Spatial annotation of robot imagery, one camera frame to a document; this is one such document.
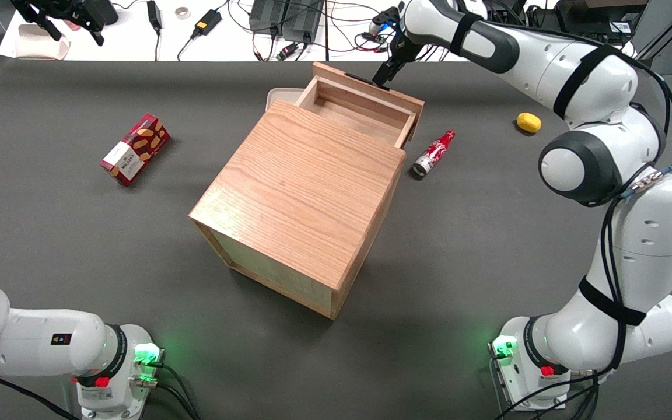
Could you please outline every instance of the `tape roll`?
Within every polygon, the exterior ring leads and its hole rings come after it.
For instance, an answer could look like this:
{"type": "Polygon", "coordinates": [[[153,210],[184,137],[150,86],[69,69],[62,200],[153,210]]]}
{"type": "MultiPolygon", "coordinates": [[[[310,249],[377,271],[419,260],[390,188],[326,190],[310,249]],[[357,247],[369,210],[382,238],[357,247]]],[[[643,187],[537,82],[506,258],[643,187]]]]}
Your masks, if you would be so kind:
{"type": "Polygon", "coordinates": [[[191,16],[191,12],[188,10],[188,8],[177,8],[176,9],[176,17],[178,19],[184,20],[188,19],[191,16]]]}

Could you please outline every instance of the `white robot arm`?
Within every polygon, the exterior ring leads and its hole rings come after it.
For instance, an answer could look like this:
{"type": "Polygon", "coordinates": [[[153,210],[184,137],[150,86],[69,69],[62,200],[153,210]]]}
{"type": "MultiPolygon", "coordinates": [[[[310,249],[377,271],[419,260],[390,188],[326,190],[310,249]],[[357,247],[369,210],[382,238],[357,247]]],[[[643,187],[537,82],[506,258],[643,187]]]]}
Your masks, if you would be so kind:
{"type": "Polygon", "coordinates": [[[384,85],[422,46],[440,45],[570,128],[541,152],[539,173],[563,197],[588,207],[610,202],[609,229],[604,223],[590,271],[562,310],[515,317],[490,345],[514,409],[563,408],[571,370],[601,372],[602,381],[619,362],[672,350],[672,167],[653,167],[664,136],[630,104],[637,74],[615,48],[497,26],[458,9],[453,0],[409,0],[373,82],[384,85]]]}
{"type": "Polygon", "coordinates": [[[156,384],[147,363],[161,358],[142,327],[82,311],[10,308],[0,290],[0,377],[72,375],[84,417],[139,418],[156,384]]]}

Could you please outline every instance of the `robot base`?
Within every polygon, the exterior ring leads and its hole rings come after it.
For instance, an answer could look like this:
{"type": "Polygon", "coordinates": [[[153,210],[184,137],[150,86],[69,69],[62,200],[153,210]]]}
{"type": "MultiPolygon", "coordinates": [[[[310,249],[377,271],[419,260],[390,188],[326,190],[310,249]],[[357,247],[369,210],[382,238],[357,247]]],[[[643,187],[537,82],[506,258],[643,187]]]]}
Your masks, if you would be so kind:
{"type": "Polygon", "coordinates": [[[149,388],[132,385],[131,379],[155,377],[157,369],[136,362],[134,348],[152,343],[152,338],[138,325],[122,325],[121,330],[126,335],[127,353],[117,374],[111,378],[110,387],[85,388],[77,384],[83,420],[138,420],[144,412],[149,388]]]}
{"type": "MultiPolygon", "coordinates": [[[[507,402],[510,405],[522,400],[538,389],[554,383],[564,382],[570,379],[570,372],[561,375],[546,376],[541,374],[541,369],[533,363],[523,343],[523,330],[528,324],[528,317],[514,317],[502,327],[499,337],[490,343],[489,350],[493,357],[497,357],[498,346],[506,348],[506,356],[503,359],[496,358],[497,379],[501,385],[507,402]]],[[[546,410],[567,398],[569,385],[557,386],[533,398],[523,401],[516,406],[516,411],[546,410]]],[[[567,404],[562,404],[557,409],[564,409],[567,404]]]]}

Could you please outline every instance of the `label sticker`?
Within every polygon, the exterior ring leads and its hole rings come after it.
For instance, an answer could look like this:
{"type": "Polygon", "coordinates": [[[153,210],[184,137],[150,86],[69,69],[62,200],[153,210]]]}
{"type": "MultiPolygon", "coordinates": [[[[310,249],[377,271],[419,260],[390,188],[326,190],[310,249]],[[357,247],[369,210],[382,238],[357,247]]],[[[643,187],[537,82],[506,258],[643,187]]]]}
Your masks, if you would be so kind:
{"type": "Polygon", "coordinates": [[[51,345],[69,345],[71,343],[71,334],[54,334],[53,337],[51,337],[51,345]]]}
{"type": "Polygon", "coordinates": [[[639,16],[639,13],[627,13],[624,15],[624,17],[621,18],[621,20],[626,22],[628,20],[637,19],[637,16],[639,16]]]}
{"type": "Polygon", "coordinates": [[[130,148],[131,147],[123,141],[118,142],[118,144],[105,156],[105,162],[113,166],[117,165],[118,160],[120,160],[121,157],[123,157],[123,155],[126,154],[126,151],[128,151],[130,148]]]}
{"type": "Polygon", "coordinates": [[[119,160],[118,169],[126,177],[126,179],[131,180],[139,172],[139,169],[144,166],[144,162],[139,160],[139,155],[137,155],[132,149],[126,151],[119,160]]]}
{"type": "Polygon", "coordinates": [[[629,27],[629,23],[626,22],[611,22],[611,32],[621,33],[621,34],[631,34],[632,29],[629,27]]]}
{"type": "Polygon", "coordinates": [[[82,388],[82,399],[105,401],[113,399],[113,391],[108,388],[82,388]]]}

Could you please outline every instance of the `gray table surface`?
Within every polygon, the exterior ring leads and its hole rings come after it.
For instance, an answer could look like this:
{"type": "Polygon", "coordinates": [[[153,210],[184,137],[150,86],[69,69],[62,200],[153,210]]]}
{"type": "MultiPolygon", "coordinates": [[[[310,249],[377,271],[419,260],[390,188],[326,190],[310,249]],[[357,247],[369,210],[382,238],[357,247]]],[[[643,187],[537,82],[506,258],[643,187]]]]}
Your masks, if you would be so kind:
{"type": "MultiPolygon", "coordinates": [[[[13,307],[146,327],[205,419],[495,417],[486,341],[510,317],[566,303],[603,217],[538,178],[539,152],[565,125],[473,64],[402,70],[393,87],[426,100],[406,168],[449,128],[458,136],[424,181],[403,176],[331,322],[227,269],[187,219],[267,91],[310,74],[307,63],[0,58],[0,289],[13,307]],[[541,117],[538,135],[515,130],[522,111],[541,117]],[[123,188],[99,162],[144,112],[174,140],[123,188]]],[[[65,381],[16,380],[61,404],[65,381]]],[[[0,387],[0,418],[56,416],[0,387]]],[[[145,418],[184,417],[156,391],[145,418]]],[[[595,418],[672,418],[672,352],[624,365],[595,418]]]]}

